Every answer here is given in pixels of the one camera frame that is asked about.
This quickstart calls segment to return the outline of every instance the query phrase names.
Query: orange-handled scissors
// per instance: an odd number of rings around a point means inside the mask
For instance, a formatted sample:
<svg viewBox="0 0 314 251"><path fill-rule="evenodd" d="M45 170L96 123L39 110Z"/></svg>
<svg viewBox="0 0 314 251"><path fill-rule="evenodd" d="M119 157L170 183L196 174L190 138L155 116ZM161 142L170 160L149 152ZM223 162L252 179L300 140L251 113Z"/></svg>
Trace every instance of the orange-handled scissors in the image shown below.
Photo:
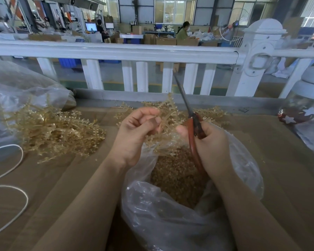
<svg viewBox="0 0 314 251"><path fill-rule="evenodd" d="M176 80L180 94L184 100L185 106L188 111L188 120L187 120L188 142L189 142L189 148L191 150L191 154L193 157L194 165L196 166L196 168L202 175L206 175L207 173L202 165L201 158L198 154L197 146L194 140L194 136L196 136L199 139L203 139L206 137L206 134L204 130L202 129L201 123L200 123L202 121L202 118L197 113L193 112L192 108L190 107L187 101L184 88L181 86L181 84L179 83L175 75L174 75L174 79Z"/></svg>

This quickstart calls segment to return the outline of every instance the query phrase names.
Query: green floor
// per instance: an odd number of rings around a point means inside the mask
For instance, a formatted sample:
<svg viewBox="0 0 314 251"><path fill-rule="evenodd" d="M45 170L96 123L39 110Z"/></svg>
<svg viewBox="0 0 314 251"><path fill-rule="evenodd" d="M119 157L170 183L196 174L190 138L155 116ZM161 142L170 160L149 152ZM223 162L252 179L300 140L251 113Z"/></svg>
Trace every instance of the green floor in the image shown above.
<svg viewBox="0 0 314 251"><path fill-rule="evenodd" d="M78 82L78 81L61 81L61 84L65 87L69 88L83 88L87 89L86 82ZM106 82L103 83L103 87L106 91L124 91L124 85L120 83L110 83ZM200 94L201 87L195 87L193 94ZM137 84L134 84L134 91L137 92ZM149 92L162 92L162 85L159 84L152 84L149 85ZM172 92L173 93L180 93L179 88L176 85L172 85ZM212 88L210 95L214 96L226 96L227 88Z"/></svg>

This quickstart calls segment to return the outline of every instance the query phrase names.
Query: black hair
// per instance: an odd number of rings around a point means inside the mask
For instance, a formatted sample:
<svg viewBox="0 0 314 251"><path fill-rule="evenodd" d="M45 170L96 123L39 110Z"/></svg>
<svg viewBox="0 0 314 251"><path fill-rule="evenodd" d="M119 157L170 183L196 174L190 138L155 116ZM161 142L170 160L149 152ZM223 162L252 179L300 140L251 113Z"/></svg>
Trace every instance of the black hair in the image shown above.
<svg viewBox="0 0 314 251"><path fill-rule="evenodd" d="M178 32L177 32L177 33L179 33L179 31L180 31L182 28L185 28L185 27L187 27L187 26L189 26L189 22L188 22L188 21L185 21L185 22L182 24L182 27L180 27L180 28L178 29Z"/></svg>

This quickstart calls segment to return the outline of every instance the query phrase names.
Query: transparent jar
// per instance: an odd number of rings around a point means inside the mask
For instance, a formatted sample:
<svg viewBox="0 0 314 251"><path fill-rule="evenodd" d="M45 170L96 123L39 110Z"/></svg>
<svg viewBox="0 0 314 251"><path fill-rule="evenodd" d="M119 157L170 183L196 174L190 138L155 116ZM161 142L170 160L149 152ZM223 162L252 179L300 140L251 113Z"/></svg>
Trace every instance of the transparent jar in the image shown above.
<svg viewBox="0 0 314 251"><path fill-rule="evenodd" d="M314 67L308 67L284 100L278 118L286 124L314 120Z"/></svg>

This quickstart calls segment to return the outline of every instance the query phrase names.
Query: forearm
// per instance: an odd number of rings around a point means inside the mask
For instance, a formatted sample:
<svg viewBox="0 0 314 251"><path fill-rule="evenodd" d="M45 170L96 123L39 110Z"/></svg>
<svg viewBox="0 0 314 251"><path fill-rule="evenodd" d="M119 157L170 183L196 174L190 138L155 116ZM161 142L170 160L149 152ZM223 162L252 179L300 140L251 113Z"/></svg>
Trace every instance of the forearm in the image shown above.
<svg viewBox="0 0 314 251"><path fill-rule="evenodd" d="M33 250L104 250L125 173L106 158Z"/></svg>
<svg viewBox="0 0 314 251"><path fill-rule="evenodd" d="M301 250L234 171L224 173L214 182L239 251Z"/></svg>

